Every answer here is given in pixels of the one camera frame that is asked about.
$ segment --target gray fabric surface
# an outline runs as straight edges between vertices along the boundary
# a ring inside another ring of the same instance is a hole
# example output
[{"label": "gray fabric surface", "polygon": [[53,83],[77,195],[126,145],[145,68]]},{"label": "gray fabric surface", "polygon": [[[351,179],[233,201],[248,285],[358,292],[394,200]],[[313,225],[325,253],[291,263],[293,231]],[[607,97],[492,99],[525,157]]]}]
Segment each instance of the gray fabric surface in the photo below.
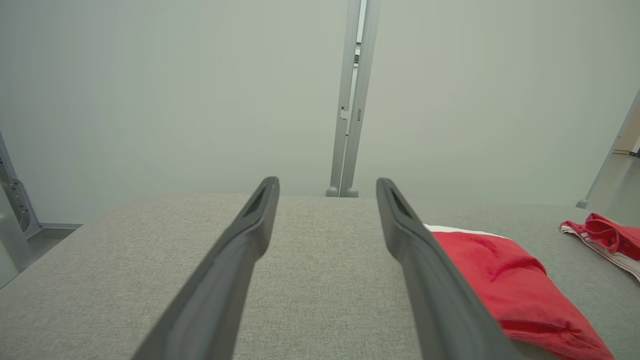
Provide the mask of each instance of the gray fabric surface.
[{"label": "gray fabric surface", "polygon": [[[86,225],[0,290],[0,359],[127,359],[248,196],[149,199]],[[510,237],[546,266],[617,359],[637,359],[640,286],[558,231],[560,206],[410,201],[433,225]],[[518,345],[530,358],[543,352]],[[418,359],[375,200],[282,197],[235,359]]]}]

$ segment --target red cloth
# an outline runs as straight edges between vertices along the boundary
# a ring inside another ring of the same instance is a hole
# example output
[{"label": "red cloth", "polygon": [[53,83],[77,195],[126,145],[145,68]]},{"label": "red cloth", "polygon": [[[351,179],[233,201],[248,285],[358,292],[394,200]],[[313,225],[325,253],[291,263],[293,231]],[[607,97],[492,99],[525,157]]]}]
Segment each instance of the red cloth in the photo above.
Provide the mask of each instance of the red cloth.
[{"label": "red cloth", "polygon": [[428,228],[510,338],[563,359],[613,360],[589,320],[518,244],[492,234]]},{"label": "red cloth", "polygon": [[640,260],[640,229],[618,225],[596,213],[589,214],[584,225],[572,221],[565,221],[562,225],[574,228],[578,234],[587,233],[591,242],[610,254],[620,252],[633,260]]}]

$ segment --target white wall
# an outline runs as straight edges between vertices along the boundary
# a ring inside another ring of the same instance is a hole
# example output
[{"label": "white wall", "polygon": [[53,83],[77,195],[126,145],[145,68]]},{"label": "white wall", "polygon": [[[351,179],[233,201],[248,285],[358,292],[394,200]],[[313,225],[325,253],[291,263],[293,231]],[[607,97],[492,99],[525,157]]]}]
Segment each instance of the white wall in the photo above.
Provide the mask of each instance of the white wall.
[{"label": "white wall", "polygon": [[0,131],[41,222],[329,186],[347,2],[0,4]]},{"label": "white wall", "polygon": [[385,1],[354,186],[574,206],[640,88],[639,15],[636,0]]}]

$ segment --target floor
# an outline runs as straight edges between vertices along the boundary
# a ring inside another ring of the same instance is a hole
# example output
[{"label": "floor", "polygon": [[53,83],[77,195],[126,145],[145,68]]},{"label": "floor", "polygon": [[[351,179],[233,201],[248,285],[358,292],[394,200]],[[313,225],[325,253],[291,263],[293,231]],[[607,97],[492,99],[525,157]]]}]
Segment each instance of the floor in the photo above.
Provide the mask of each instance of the floor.
[{"label": "floor", "polygon": [[587,210],[640,227],[640,159],[613,154],[587,200]]},{"label": "floor", "polygon": [[27,242],[33,253],[33,261],[40,259],[47,251],[53,249],[74,231],[75,229],[42,229],[28,238]]}]

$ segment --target white fabric edge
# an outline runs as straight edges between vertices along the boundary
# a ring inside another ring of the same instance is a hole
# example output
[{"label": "white fabric edge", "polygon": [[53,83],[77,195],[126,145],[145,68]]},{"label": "white fabric edge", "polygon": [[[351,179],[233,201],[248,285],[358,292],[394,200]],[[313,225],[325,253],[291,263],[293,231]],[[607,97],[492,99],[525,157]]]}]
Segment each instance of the white fabric edge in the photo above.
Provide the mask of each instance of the white fabric edge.
[{"label": "white fabric edge", "polygon": [[432,233],[465,233],[465,234],[489,235],[489,236],[496,236],[498,238],[508,239],[505,236],[486,233],[484,231],[458,229],[457,227],[440,226],[440,225],[427,225],[427,224],[423,224],[423,225],[424,227],[427,228],[427,230],[431,231]]},{"label": "white fabric edge", "polygon": [[615,254],[610,254],[601,246],[592,242],[587,233],[579,234],[574,228],[568,225],[561,225],[560,232],[574,234],[578,236],[585,245],[591,248],[591,250],[594,250],[595,252],[600,254],[603,258],[609,260],[611,263],[621,268],[622,270],[625,270],[631,273],[631,275],[633,275],[640,282],[640,262],[633,260],[632,258],[624,254],[621,254],[619,252]]}]

